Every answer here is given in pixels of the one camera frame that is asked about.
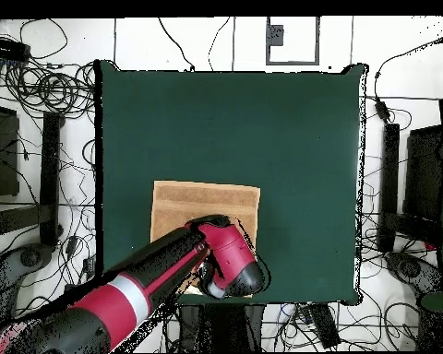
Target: cable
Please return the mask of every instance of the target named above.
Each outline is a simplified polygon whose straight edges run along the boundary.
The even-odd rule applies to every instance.
[[[51,302],[47,297],[44,296],[36,296],[34,299],[32,299],[28,305],[25,308],[18,308],[17,311],[20,311],[20,313],[18,313],[16,316],[20,316],[22,315],[25,311],[27,311],[30,306],[38,299],[44,300],[45,302],[47,302],[48,304]]]
[[[40,21],[40,20],[45,20],[45,19],[34,19],[34,20],[29,20],[28,22],[23,23],[23,25],[19,29],[19,39],[21,40],[21,43],[24,43],[23,42],[23,29],[25,28],[25,26],[28,26],[30,23],[37,22],[37,21]],[[66,40],[66,43],[61,48],[59,48],[55,52],[52,52],[51,54],[47,54],[47,55],[45,55],[43,57],[32,56],[32,58],[34,58],[35,60],[42,60],[44,58],[51,57],[52,55],[57,54],[57,53],[61,52],[62,50],[64,50],[65,47],[67,46],[67,36],[66,36],[66,33],[64,32],[63,28],[61,26],[59,26],[56,22],[54,22],[52,19],[48,18],[48,20],[52,21],[55,24],[55,26],[57,26],[57,28],[59,28],[61,30],[61,32],[63,33],[63,36],[64,36],[64,38]]]
[[[384,61],[384,62],[382,63],[382,65],[379,67],[379,70],[376,72],[376,75],[375,75],[375,81],[374,81],[374,95],[376,96],[376,100],[377,100],[377,101],[380,100],[379,97],[377,96],[377,80],[379,79],[380,71],[382,70],[382,67],[383,67],[386,63],[388,63],[389,61],[394,60],[394,59],[396,59],[396,58],[399,58],[399,57],[402,57],[402,56],[404,56],[404,55],[407,55],[407,54],[409,54],[409,53],[411,53],[411,52],[414,52],[414,51],[416,51],[416,50],[419,50],[419,49],[425,48],[425,47],[428,46],[428,45],[432,45],[432,44],[436,44],[436,43],[443,43],[443,35],[442,35],[441,37],[435,39],[435,40],[432,40],[432,41],[430,41],[430,42],[423,43],[423,44],[421,44],[421,45],[419,45],[419,46],[417,46],[417,47],[414,47],[413,49],[411,49],[411,50],[409,50],[409,51],[407,51],[407,52],[405,52],[405,53],[394,55],[394,56],[390,57],[389,59],[387,59],[386,61]]]
[[[215,41],[217,40],[218,37],[218,33],[226,26],[226,24],[228,23],[228,21],[230,20],[231,17],[228,17],[226,19],[226,21],[221,25],[221,27],[218,29],[217,33],[215,34],[215,38],[213,38],[213,41],[211,43],[210,49],[209,49],[209,64],[210,64],[210,69],[213,71],[213,67],[211,66],[211,62],[210,62],[210,53],[211,53],[211,49],[213,48],[213,44],[215,43]]]
[[[179,50],[181,51],[181,55],[184,58],[184,60],[186,60],[186,63],[188,63],[190,65],[190,72],[195,71],[196,68],[194,67],[194,65],[188,61],[186,59],[186,55],[184,54],[184,51],[181,48],[181,45],[179,45],[179,43],[177,43],[173,37],[171,37],[171,35],[169,34],[169,32],[167,32],[167,29],[164,27],[164,25],[162,24],[162,20],[161,18],[158,18],[159,20],[159,24],[161,25],[162,29],[164,30],[164,32],[166,33],[166,35],[169,37],[169,39],[175,44],[175,46],[177,46],[179,48]]]
[[[386,311],[384,312],[384,326],[385,326],[385,329],[386,329],[386,335],[387,335],[387,337],[388,337],[388,340],[389,340],[389,342],[390,342],[390,344],[396,349],[396,351],[399,351],[399,348],[397,348],[397,346],[394,344],[394,342],[392,341],[392,338],[390,337],[390,330],[389,330],[389,327],[390,327],[390,325],[388,325],[388,313],[389,313],[389,311],[390,311],[390,309],[391,308],[393,308],[393,307],[396,307],[396,306],[398,306],[398,305],[403,305],[403,306],[405,306],[405,307],[408,307],[408,308],[411,308],[412,310],[414,310],[416,313],[419,313],[418,312],[418,310],[415,308],[415,307],[413,307],[411,304],[409,304],[409,303],[407,303],[407,302],[394,302],[393,304],[391,304],[389,307],[387,307],[386,308]],[[391,324],[397,331],[399,331],[398,330],[398,328],[394,325],[394,324]],[[416,342],[416,340],[414,339],[414,338],[411,338],[410,337],[410,335],[406,335],[405,333],[403,333],[405,336],[407,336],[407,337],[409,337],[413,342]]]

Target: white band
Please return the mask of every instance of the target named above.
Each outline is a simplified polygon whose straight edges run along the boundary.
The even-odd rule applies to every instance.
[[[148,317],[150,311],[148,302],[135,282],[125,276],[118,275],[108,285],[112,285],[125,295],[137,317],[137,326]]]

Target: green table surface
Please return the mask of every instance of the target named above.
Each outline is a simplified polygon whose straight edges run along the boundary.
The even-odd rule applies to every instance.
[[[102,62],[104,268],[150,242],[154,181],[242,184],[261,189],[257,251],[272,282],[224,302],[356,301],[364,71],[117,71]]]

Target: towel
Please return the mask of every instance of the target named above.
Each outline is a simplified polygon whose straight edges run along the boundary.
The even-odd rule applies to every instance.
[[[150,240],[153,242],[192,218],[225,215],[236,225],[240,220],[256,247],[257,208],[260,189],[235,184],[155,181],[152,198]],[[186,281],[179,291],[200,294],[195,278]]]

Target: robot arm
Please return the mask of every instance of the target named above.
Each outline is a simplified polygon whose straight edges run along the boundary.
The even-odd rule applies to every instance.
[[[16,338],[6,352],[111,352],[194,267],[206,268],[200,290],[217,299],[257,293],[264,282],[256,258],[227,217],[197,218],[113,267],[108,272],[115,274],[112,281]]]

